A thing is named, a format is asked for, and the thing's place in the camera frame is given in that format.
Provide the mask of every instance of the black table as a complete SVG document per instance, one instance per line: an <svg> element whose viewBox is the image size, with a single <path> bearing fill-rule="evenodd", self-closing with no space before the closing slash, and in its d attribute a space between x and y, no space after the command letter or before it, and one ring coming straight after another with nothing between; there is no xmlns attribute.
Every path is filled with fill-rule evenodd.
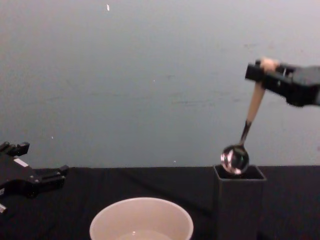
<svg viewBox="0 0 320 240"><path fill-rule="evenodd" d="M257 239L320 240L320 166L260 169L268 181ZM60 190L0 199L9 209L0 216L0 240L90 240L95 215L133 197L179 204L193 219L192 239L210 240L212 192L211 167L71 168Z"/></svg>

